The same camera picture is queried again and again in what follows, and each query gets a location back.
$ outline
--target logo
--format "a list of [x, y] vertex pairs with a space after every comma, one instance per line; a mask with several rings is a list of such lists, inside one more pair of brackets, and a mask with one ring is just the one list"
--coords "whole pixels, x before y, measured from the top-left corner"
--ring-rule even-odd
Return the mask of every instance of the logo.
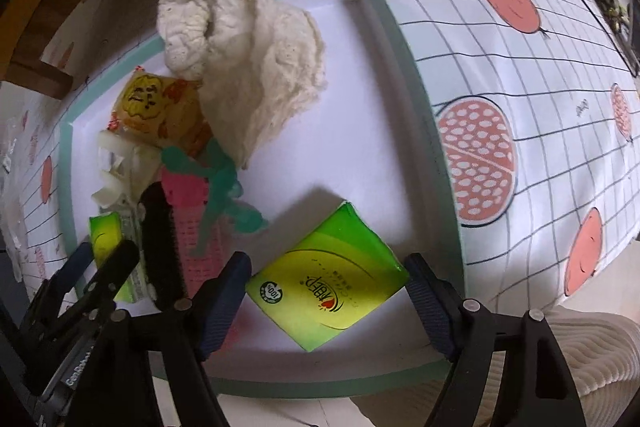
[[337, 312], [342, 308], [336, 291], [322, 277], [307, 276], [306, 281], [300, 282], [306, 286], [320, 302], [319, 308], [329, 312]]
[[260, 286], [260, 297], [267, 304], [277, 304], [282, 301], [282, 288], [274, 282], [267, 281]]
[[89, 350], [86, 352], [86, 355], [84, 356], [84, 359], [82, 359], [80, 361], [80, 363], [78, 365], [76, 365], [72, 375], [65, 380], [65, 383], [69, 387], [73, 387], [76, 384], [76, 382], [78, 381], [78, 378], [80, 378], [80, 376], [82, 375], [82, 372], [84, 371], [84, 367], [85, 367], [87, 361], [89, 360], [89, 356], [91, 355], [92, 350], [94, 350], [94, 346], [91, 346], [89, 348]]

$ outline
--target white tray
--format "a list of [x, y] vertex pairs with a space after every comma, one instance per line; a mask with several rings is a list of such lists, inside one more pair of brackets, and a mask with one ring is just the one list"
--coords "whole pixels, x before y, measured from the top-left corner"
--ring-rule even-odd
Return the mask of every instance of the white tray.
[[[254, 272], [313, 230], [341, 200], [402, 260], [421, 251], [462, 290], [462, 257], [444, 157], [415, 64], [383, 0], [286, 0], [309, 10], [327, 45], [328, 89], [293, 118], [239, 173], [243, 200], [270, 222], [239, 245]], [[95, 137], [135, 65], [171, 73], [156, 36], [97, 79], [62, 130], [70, 190], [61, 194], [67, 251], [88, 234], [100, 187]], [[62, 172], [64, 185], [65, 173]], [[129, 307], [155, 311], [150, 301]], [[405, 290], [306, 353], [250, 298], [240, 339], [206, 362], [216, 391], [261, 397], [349, 396], [443, 378], [448, 364], [430, 346]]]

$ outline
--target black brush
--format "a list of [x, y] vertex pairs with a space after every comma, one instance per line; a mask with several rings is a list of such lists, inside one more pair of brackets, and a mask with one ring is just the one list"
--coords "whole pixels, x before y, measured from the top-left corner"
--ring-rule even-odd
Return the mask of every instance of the black brush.
[[187, 296], [182, 266], [175, 247], [172, 207], [160, 182], [149, 185], [140, 196], [139, 217], [146, 276], [156, 307], [165, 311]]

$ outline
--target white crochet cloth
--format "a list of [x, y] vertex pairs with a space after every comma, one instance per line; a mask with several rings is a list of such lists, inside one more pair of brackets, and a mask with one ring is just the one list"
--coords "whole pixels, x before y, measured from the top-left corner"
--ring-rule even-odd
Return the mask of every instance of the white crochet cloth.
[[160, 0], [158, 32], [167, 67], [203, 81], [202, 113], [239, 167], [324, 87], [315, 21], [276, 0]]
[[[588, 427], [615, 424], [640, 385], [640, 327], [621, 315], [556, 307], [546, 319], [571, 369]], [[504, 354], [495, 353], [476, 427], [491, 423]], [[376, 427], [422, 427], [442, 381], [352, 398]]]

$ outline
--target plastic wrapper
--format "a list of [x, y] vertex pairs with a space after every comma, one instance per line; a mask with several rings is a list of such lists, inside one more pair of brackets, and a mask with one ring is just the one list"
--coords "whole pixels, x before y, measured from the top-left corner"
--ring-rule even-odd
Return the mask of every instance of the plastic wrapper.
[[107, 129], [195, 156], [211, 138], [200, 111], [199, 86], [137, 67], [113, 106]]

